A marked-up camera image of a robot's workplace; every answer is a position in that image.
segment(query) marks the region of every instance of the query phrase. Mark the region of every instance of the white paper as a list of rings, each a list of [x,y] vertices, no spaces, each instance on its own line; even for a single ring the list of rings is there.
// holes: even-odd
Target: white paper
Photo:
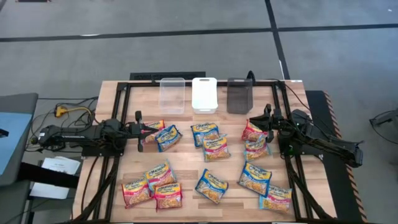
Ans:
[[[55,158],[45,158],[42,164],[43,168],[64,172],[74,175],[80,166],[79,161],[57,156]],[[30,196],[65,199],[68,196],[69,189],[66,187],[57,187],[50,184],[35,183]]]

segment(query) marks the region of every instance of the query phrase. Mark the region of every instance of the ramen noodle packet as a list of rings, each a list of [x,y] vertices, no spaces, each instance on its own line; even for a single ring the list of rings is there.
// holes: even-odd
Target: ramen noodle packet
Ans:
[[[145,178],[147,179],[149,189],[152,192],[155,192],[156,187],[177,183],[177,178],[175,177],[168,160],[163,164],[157,165],[150,171],[145,172]]]
[[[202,139],[203,153],[205,155],[205,162],[216,161],[218,159],[229,158],[231,154],[226,145],[226,134],[217,139]]]
[[[290,202],[292,201],[292,189],[285,190],[276,186],[269,186],[268,196],[260,195],[260,209],[268,209],[276,212],[289,211]]]
[[[128,184],[122,184],[125,208],[132,208],[133,206],[145,202],[152,198],[147,180],[142,177]]]
[[[266,143],[265,135],[262,134],[255,142],[246,140],[244,143],[243,156],[246,161],[253,161],[267,155],[271,155],[271,150]]]
[[[206,136],[207,139],[216,139],[219,135],[218,127],[215,123],[196,124],[191,126],[191,129],[195,147],[201,146],[204,136]]]
[[[242,140],[257,141],[261,135],[267,137],[267,134],[266,131],[261,131],[261,129],[247,120],[246,127],[242,133]]]
[[[267,197],[272,172],[245,162],[238,184]]]
[[[168,184],[155,191],[156,210],[182,207],[181,184]]]
[[[156,128],[159,131],[157,131],[154,134],[150,134],[148,136],[145,137],[145,139],[141,140],[142,144],[147,144],[147,143],[151,143],[151,142],[155,142],[155,137],[157,134],[160,133],[161,130],[163,130],[165,128],[164,126],[164,120],[160,120],[160,121],[156,121],[156,122],[152,122],[152,123],[146,123],[145,124],[147,127],[150,128]]]
[[[201,193],[214,203],[219,203],[221,201],[221,197],[227,189],[228,183],[211,175],[208,169],[203,171],[203,175],[200,177],[200,180],[195,187],[197,192]]]
[[[182,134],[177,130],[174,124],[163,129],[155,137],[155,141],[157,142],[157,148],[159,152],[164,152],[170,149],[174,144],[176,144],[181,139],[181,137]]]

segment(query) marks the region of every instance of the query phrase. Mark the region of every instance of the black metal frame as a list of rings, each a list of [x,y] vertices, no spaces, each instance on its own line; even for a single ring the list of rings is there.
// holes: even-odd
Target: black metal frame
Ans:
[[[227,86],[227,84],[228,84],[228,82],[218,82],[217,86]],[[191,86],[192,83],[186,82],[185,85]],[[121,122],[125,123],[126,118],[127,118],[127,108],[128,108],[128,104],[129,104],[131,88],[132,87],[151,87],[151,86],[160,86],[160,83],[159,82],[143,82],[143,83],[119,82],[117,85],[117,89],[116,89],[116,96],[115,96],[114,105],[113,105],[112,118],[117,117],[120,96],[121,96],[121,92],[123,90],[126,91],[126,94],[124,97],[124,102],[123,102],[123,107],[122,107]],[[291,111],[290,111],[289,99],[287,97],[287,92],[286,92],[286,88],[285,88],[285,83],[277,82],[277,81],[258,81],[254,84],[254,86],[269,86],[272,88],[275,109],[280,109],[278,92],[277,92],[277,89],[279,89],[282,92],[282,99],[284,102],[286,116],[287,117],[290,116]],[[119,161],[120,161],[120,157],[115,157],[113,166],[117,167],[119,165]],[[297,171],[298,171],[298,176],[300,178],[300,181],[303,183],[304,186],[306,186],[304,170],[303,170],[303,165],[302,165],[300,155],[295,156],[295,161],[296,161]],[[292,163],[291,158],[289,156],[285,157],[286,167],[288,167],[288,165],[291,163]],[[101,176],[99,178],[99,186],[101,186],[104,183],[106,173],[108,170],[108,164],[109,164],[109,157],[104,157],[103,165],[102,165],[102,169],[101,169]],[[301,217],[301,213],[300,213],[300,207],[299,207],[299,201],[297,199],[297,191],[295,188],[295,183],[294,183],[294,180],[289,175],[288,175],[288,180],[289,180],[289,186],[292,189],[292,204],[293,204],[293,210],[295,213],[295,219],[296,219],[296,222],[299,222],[300,220],[303,220],[303,218]],[[112,182],[109,186],[109,194],[108,194],[108,200],[106,202],[106,213],[105,213],[105,218],[104,218],[105,220],[110,220],[110,218],[111,218],[115,186],[116,186],[116,174],[115,174],[115,178],[112,180]],[[305,209],[306,209],[306,213],[307,213],[306,221],[313,220],[311,206],[307,202],[306,199],[304,199],[304,202],[305,202]],[[93,220],[98,220],[99,213],[100,213],[100,206],[101,206],[101,201],[99,201],[99,203],[96,205],[96,208],[94,209]]]

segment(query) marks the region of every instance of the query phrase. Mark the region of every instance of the plastic bin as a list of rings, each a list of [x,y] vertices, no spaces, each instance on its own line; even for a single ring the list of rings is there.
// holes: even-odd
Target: plastic bin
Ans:
[[[232,114],[247,114],[253,108],[252,80],[229,78],[226,110]]]
[[[160,80],[159,107],[165,114],[183,114],[185,106],[185,80],[163,78]]]
[[[194,78],[192,80],[192,108],[196,114],[212,114],[218,107],[217,79]]]

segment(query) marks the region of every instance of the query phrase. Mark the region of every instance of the white plastic container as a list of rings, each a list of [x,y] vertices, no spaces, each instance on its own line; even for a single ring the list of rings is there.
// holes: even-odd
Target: white plastic container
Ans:
[[[217,79],[194,78],[192,80],[193,111],[196,114],[213,114],[217,107]]]

